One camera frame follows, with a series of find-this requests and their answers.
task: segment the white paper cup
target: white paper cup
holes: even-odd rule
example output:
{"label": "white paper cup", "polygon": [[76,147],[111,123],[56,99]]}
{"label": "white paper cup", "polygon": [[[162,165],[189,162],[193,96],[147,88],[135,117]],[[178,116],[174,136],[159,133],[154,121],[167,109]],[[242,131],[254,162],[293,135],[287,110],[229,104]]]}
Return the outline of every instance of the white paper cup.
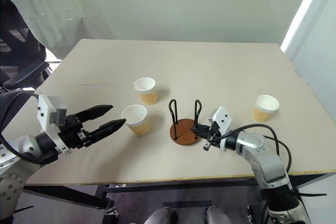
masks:
{"label": "white paper cup", "polygon": [[127,126],[138,136],[148,133],[150,129],[147,109],[142,105],[131,105],[121,112],[121,118],[126,119]]}
{"label": "white paper cup", "polygon": [[257,122],[265,122],[278,109],[279,102],[277,99],[268,94],[260,95],[253,109],[253,118]]}
{"label": "white paper cup", "polygon": [[155,80],[143,77],[135,81],[134,88],[146,104],[154,104],[158,100]]}

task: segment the table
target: table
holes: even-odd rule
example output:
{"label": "table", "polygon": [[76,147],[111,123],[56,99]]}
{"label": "table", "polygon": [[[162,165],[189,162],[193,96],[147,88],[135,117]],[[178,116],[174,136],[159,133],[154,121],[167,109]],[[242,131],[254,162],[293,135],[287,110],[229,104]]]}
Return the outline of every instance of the table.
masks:
{"label": "table", "polygon": [[[105,116],[86,122],[94,130],[120,118],[123,108],[143,104],[133,89],[140,77],[157,82],[159,100],[146,105],[152,130],[136,137],[127,128],[89,148],[40,169],[29,185],[162,182],[197,178],[252,176],[250,165],[232,151],[203,150],[205,140],[175,144],[168,103],[177,100],[179,119],[193,118],[202,102],[199,122],[225,106],[232,128],[254,123],[252,110],[260,94],[274,95],[279,111],[267,124],[292,152],[291,174],[336,172],[336,125],[277,44],[81,40],[37,93],[58,95],[68,114],[97,104],[112,104]],[[30,99],[4,131],[7,139],[38,134],[36,101]],[[267,130],[253,131],[270,134]],[[286,151],[280,156],[287,165]]]}

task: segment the person's foot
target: person's foot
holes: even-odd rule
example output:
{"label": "person's foot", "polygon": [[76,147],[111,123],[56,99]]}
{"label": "person's foot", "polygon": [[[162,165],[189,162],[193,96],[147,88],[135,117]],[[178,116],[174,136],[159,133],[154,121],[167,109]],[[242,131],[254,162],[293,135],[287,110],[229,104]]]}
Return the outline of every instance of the person's foot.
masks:
{"label": "person's foot", "polygon": [[217,207],[209,207],[206,211],[207,224],[232,224],[223,210]]}
{"label": "person's foot", "polygon": [[176,222],[176,212],[169,207],[163,207],[152,213],[145,224],[176,224]]}

